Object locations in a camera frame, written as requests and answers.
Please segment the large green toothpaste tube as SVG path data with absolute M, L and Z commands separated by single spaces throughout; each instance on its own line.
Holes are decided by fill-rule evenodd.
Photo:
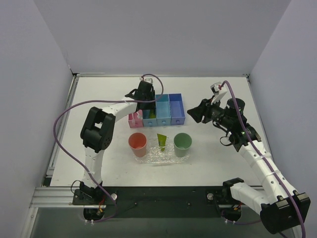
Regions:
M 150 119 L 155 119 L 157 116 L 156 116 L 156 111 L 155 110 L 150 110 L 150 113 L 149 113 L 149 118 Z

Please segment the orange plastic cup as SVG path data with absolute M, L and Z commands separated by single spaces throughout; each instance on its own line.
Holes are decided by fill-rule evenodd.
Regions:
M 144 134 L 139 132 L 131 134 L 128 138 L 128 144 L 135 156 L 141 158 L 146 155 L 147 138 Z

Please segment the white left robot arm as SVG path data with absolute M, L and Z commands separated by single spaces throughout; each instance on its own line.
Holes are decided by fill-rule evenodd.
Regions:
M 138 110 L 153 109 L 154 99 L 153 84 L 140 81 L 138 88 L 126 94 L 121 103 L 90 108 L 80 133 L 85 147 L 85 171 L 74 193 L 74 205 L 96 205 L 104 199 L 105 193 L 100 189 L 103 156 L 111 144 L 115 123 Z

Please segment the small green toothpaste tube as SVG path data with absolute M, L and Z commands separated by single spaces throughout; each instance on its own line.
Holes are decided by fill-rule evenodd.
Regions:
M 158 146 L 160 150 L 165 151 L 167 136 L 163 134 L 157 134 L 157 138 L 158 138 Z

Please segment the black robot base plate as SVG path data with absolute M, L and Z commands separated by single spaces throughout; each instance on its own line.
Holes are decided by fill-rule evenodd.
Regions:
M 79 189 L 74 191 L 72 204 L 84 207 L 87 220 L 115 218 L 218 218 L 239 220 L 241 203 L 229 198 L 221 186 L 168 187 L 105 187 L 112 196 L 100 189 L 94 197 Z

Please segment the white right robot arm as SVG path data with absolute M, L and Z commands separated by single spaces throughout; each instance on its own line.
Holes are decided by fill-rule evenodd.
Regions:
M 300 226 L 305 237 L 304 222 L 310 198 L 306 193 L 299 193 L 277 168 L 261 137 L 247 122 L 244 107 L 245 102 L 241 99 L 229 99 L 225 108 L 221 108 L 219 102 L 203 99 L 187 113 L 197 123 L 212 122 L 213 126 L 223 130 L 229 144 L 246 160 L 265 191 L 265 195 L 262 195 L 241 178 L 233 178 L 223 182 L 225 196 L 242 202 L 258 213 L 271 234 Z

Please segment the green plastic cup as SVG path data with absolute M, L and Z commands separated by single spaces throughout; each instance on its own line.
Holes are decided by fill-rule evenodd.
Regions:
M 192 145 L 192 138 L 186 133 L 179 133 L 175 135 L 173 144 L 175 155 L 182 158 L 189 153 L 189 149 Z

